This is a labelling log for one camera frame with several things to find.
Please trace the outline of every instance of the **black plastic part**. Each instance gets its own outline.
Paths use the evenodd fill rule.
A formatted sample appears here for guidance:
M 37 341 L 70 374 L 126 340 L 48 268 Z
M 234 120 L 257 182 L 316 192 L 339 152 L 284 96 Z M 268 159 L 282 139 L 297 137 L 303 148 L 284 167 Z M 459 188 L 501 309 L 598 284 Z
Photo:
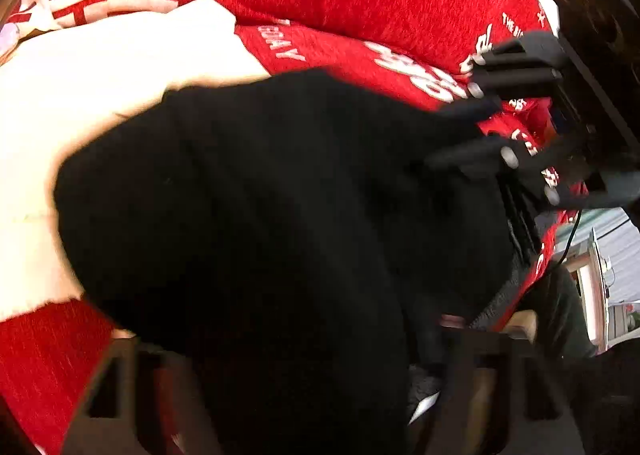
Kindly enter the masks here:
M 525 167 L 507 165 L 501 155 L 505 149 Z M 527 263 L 542 247 L 535 217 L 549 207 L 546 183 L 540 175 L 544 168 L 526 167 L 532 160 L 524 142 L 488 135 L 432 154 L 424 166 L 432 171 L 457 170 L 473 180 L 496 178 L 516 253 Z
M 464 453 L 474 372 L 497 374 L 489 428 L 474 455 L 584 455 L 580 433 L 561 389 L 525 339 L 472 330 L 455 332 L 444 389 L 434 408 L 426 455 Z
M 40 455 L 0 395 L 0 454 Z
M 166 455 L 154 391 L 159 368 L 170 374 L 179 451 L 222 455 L 190 362 L 137 339 L 111 343 L 76 409 L 62 455 Z
M 553 99 L 562 135 L 533 158 L 519 157 L 518 181 L 555 168 L 562 185 L 553 203 L 530 190 L 536 207 L 549 210 L 627 206 L 640 197 L 640 21 L 629 0 L 556 0 L 561 34 L 528 32 L 475 56 L 474 95 Z M 500 171 L 488 143 L 449 153 L 470 176 Z M 482 164 L 470 170 L 468 164 Z M 589 195 L 569 185 L 587 181 Z

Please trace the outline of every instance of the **black cable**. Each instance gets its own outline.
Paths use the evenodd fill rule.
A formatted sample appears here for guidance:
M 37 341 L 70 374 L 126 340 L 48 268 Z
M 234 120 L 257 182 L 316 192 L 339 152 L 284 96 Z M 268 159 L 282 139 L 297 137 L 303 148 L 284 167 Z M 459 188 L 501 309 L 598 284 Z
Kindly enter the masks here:
M 622 222 L 621 224 L 618 224 L 615 228 L 613 229 L 609 229 L 609 231 L 607 231 L 604 235 L 602 235 L 601 237 L 598 237 L 598 240 L 603 239 L 604 237 L 606 237 L 607 235 L 610 235 L 611 233 L 613 233 L 616 229 L 621 228 L 622 226 L 624 226 L 627 222 L 630 222 L 631 218 L 626 219 L 624 222 Z
M 611 289 L 611 287 L 613 287 L 613 284 L 616 282 L 616 270 L 613 268 L 613 265 L 611 266 L 611 270 L 613 272 L 613 281 L 611 282 L 611 285 L 607 285 L 607 282 L 604 282 L 604 285 L 607 285 L 607 289 Z
M 553 270 L 556 270 L 558 267 L 560 267 L 562 265 L 562 262 L 566 260 L 566 255 L 569 254 L 569 248 L 571 247 L 571 241 L 574 239 L 575 231 L 578 230 L 578 225 L 580 224 L 581 216 L 582 216 L 582 210 L 578 211 L 578 215 L 575 217 L 574 229 L 571 230 L 571 234 L 569 235 L 569 240 L 566 241 L 566 247 L 564 248 L 564 253 L 562 253 L 562 257 L 560 257 L 560 260 L 558 261 L 558 263 L 556 263 Z

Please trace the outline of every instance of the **white fabric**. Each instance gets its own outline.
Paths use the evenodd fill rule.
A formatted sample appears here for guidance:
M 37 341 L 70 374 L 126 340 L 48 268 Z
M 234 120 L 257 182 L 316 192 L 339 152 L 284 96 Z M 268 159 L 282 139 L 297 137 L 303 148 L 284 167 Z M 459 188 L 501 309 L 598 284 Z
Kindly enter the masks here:
M 50 199 L 70 151 L 167 88 L 268 77 L 235 22 L 197 0 L 37 36 L 0 67 L 0 320 L 81 294 L 59 254 Z
M 0 65 L 18 44 L 18 28 L 13 23 L 5 23 L 0 29 Z

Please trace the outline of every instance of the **black fabric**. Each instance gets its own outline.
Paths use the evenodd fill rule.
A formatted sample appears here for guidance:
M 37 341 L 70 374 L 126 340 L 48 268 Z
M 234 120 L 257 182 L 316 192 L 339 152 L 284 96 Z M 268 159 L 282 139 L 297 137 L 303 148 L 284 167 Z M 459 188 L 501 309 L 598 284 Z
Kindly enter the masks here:
M 512 276 L 496 181 L 421 167 L 481 135 L 459 108 L 320 70 L 167 93 L 60 168 L 66 254 L 117 323 L 193 358 L 228 455 L 400 453 L 440 314 L 470 323 Z
M 586 455 L 626 455 L 638 446 L 640 340 L 613 346 L 561 370 Z
M 631 220 L 631 223 L 640 229 L 640 199 L 623 209 L 625 210 L 626 216 Z
M 596 354 L 575 280 L 564 265 L 550 262 L 520 300 L 518 310 L 534 310 L 538 315 L 536 344 L 548 359 L 571 362 Z

